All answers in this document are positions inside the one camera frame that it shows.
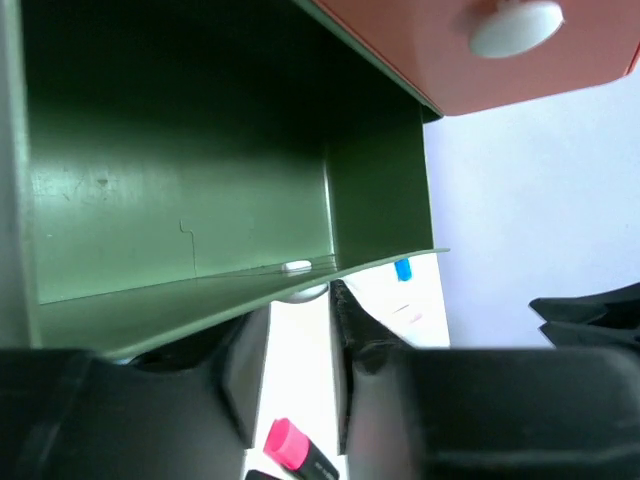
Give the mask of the black blue highlighter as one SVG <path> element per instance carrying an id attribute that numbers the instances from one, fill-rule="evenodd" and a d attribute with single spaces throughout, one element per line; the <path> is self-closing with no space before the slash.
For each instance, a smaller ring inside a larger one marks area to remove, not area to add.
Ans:
<path id="1" fill-rule="evenodd" d="M 398 260 L 394 263 L 396 277 L 400 282 L 407 282 L 412 279 L 412 269 L 408 258 Z"/>

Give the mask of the black yellow highlighter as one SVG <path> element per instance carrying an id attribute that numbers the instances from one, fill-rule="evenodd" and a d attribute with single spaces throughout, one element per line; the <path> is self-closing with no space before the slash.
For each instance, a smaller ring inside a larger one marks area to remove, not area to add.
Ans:
<path id="1" fill-rule="evenodd" d="M 246 473 L 244 480 L 281 480 L 281 479 L 279 477 L 273 476 L 263 471 L 252 469 Z"/>

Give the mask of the green drawer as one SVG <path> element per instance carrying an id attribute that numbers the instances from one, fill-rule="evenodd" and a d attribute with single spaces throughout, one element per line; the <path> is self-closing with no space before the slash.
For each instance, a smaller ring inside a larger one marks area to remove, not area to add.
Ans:
<path id="1" fill-rule="evenodd" d="M 1 5 L 1 344 L 131 358 L 432 253 L 428 103 L 317 1 Z"/>

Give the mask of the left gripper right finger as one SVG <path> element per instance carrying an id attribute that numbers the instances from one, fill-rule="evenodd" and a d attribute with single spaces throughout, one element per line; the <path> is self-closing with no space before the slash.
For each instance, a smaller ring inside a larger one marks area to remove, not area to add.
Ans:
<path id="1" fill-rule="evenodd" d="M 329 287 L 338 450 L 411 455 L 415 440 L 415 350 L 361 306 L 342 280 Z"/>

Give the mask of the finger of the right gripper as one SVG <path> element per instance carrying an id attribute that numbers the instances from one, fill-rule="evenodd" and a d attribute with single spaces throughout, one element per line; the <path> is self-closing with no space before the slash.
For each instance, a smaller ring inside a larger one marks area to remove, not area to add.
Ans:
<path id="1" fill-rule="evenodd" d="M 639 348 L 639 284 L 582 297 L 537 298 L 529 307 L 555 346 Z"/>

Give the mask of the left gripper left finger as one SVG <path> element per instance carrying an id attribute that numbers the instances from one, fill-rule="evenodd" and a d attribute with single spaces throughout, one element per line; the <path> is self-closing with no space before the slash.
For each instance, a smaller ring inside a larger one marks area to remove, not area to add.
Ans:
<path id="1" fill-rule="evenodd" d="M 270 327 L 262 307 L 131 359 L 98 354 L 99 448 L 250 448 Z"/>

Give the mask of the black pink highlighter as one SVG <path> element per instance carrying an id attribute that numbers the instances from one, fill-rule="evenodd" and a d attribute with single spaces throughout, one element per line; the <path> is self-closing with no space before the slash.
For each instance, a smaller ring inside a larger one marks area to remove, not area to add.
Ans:
<path id="1" fill-rule="evenodd" d="M 333 463 L 287 418 L 273 421 L 263 452 L 297 479 L 340 479 L 340 473 Z"/>

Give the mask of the coral top drawer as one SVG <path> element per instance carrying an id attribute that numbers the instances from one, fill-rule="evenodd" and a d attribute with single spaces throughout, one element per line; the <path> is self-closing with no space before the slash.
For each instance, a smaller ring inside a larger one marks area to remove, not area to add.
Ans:
<path id="1" fill-rule="evenodd" d="M 636 1 L 319 1 L 439 113 L 599 86 L 639 59 Z"/>

